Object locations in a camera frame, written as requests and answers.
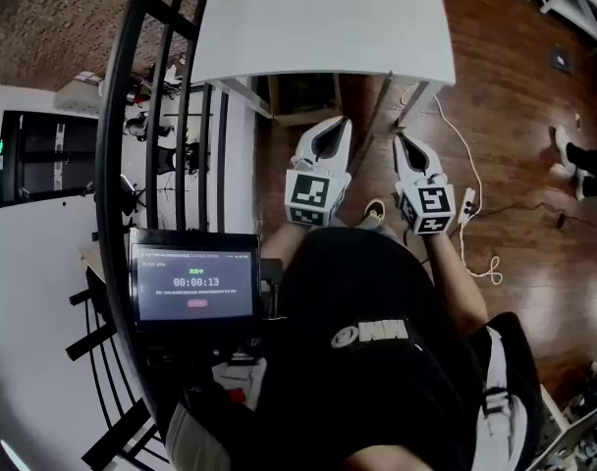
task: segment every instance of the black and white marker cube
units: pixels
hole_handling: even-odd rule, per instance
[[[403,188],[400,207],[415,234],[443,232],[456,215],[454,186],[410,184]]]
[[[324,177],[312,172],[286,173],[286,217],[289,222],[326,227],[341,204],[351,175]]]

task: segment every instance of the sneaker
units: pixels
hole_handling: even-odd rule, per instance
[[[577,170],[577,185],[575,186],[575,198],[577,200],[584,199],[584,179],[588,176],[589,174],[583,169]]]
[[[565,130],[565,126],[558,126],[556,128],[554,140],[556,142],[556,146],[558,147],[558,151],[561,152],[561,162],[563,163],[563,166],[569,169],[572,173],[575,173],[575,164],[570,162],[570,159],[567,156],[567,145],[570,144],[571,141],[567,131]]]
[[[364,208],[364,216],[362,220],[372,216],[379,220],[380,224],[384,223],[384,219],[386,218],[386,205],[384,201],[381,199],[373,199],[371,200],[368,205]]]

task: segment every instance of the white table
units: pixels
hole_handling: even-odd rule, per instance
[[[236,78],[289,73],[385,75],[418,82],[406,126],[443,85],[456,82],[442,0],[208,0],[193,81],[269,107]]]

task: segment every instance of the power adapter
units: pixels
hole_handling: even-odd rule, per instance
[[[462,199],[460,213],[458,214],[458,225],[468,222],[473,213],[475,213],[475,190],[469,187],[466,189],[464,198]]]

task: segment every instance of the white logo on shirt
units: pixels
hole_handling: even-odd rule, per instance
[[[406,323],[403,319],[384,319],[369,323],[357,323],[347,326],[337,332],[331,339],[331,346],[335,349],[346,347],[359,337],[359,341],[407,339]]]

